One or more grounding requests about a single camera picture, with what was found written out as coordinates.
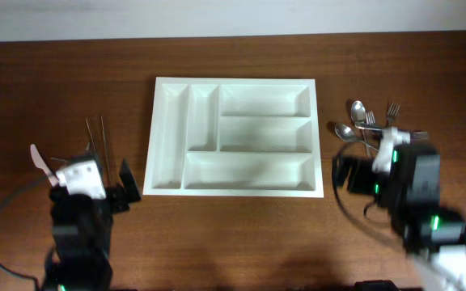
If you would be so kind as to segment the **large steel spoon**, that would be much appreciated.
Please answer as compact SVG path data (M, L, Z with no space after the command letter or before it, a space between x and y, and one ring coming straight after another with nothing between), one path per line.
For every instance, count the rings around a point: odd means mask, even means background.
M366 121L366 109L364 108L361 101L357 100L352 103L350 114L351 114L351 119L355 124L357 124L358 122ZM360 129L359 131L362 134L362 139L367 142L366 132L363 129ZM372 158L371 148L368 145L365 145L365 147L366 147L366 154L368 158Z
M355 134L351 127L345 124L337 123L334 127L336 135L345 142L360 142L369 149L377 151L378 149L372 146L369 142L365 141L362 137Z

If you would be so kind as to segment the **steel fork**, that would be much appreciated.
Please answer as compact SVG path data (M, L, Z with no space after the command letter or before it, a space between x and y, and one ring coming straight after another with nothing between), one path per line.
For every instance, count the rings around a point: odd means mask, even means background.
M367 130L372 132L373 134L378 134L379 130L374 129L373 126L375 125L375 115L373 111L367 111L366 112L366 126Z
M398 117L400 112L399 103L390 103L388 106L388 111L386 113L387 126L391 126Z

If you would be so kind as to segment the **steel fork crosswise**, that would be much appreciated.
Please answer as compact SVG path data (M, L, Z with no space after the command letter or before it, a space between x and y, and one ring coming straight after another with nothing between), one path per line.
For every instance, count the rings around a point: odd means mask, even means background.
M375 124L367 124L363 122L356 122L355 126L358 129L365 129L370 131L396 132L398 136L408 137L410 141L421 141L429 139L429 134L427 132L422 131L407 131L398 129L396 127L382 127Z

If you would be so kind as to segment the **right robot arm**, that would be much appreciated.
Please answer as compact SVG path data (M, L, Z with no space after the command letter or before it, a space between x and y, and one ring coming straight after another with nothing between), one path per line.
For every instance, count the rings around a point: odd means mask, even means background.
M373 158L345 154L358 137L333 156L333 190L370 196L370 206L388 211L424 290L466 290L466 220L440 203L439 152L421 132L388 127L378 133Z

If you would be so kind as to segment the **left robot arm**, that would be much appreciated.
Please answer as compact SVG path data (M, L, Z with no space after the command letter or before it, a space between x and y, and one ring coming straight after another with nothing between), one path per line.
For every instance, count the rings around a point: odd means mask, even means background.
M113 216L129 210L141 193L128 162L121 182L105 187L95 155L76 158L55 172L50 189L54 248L44 262L41 290L109 290Z

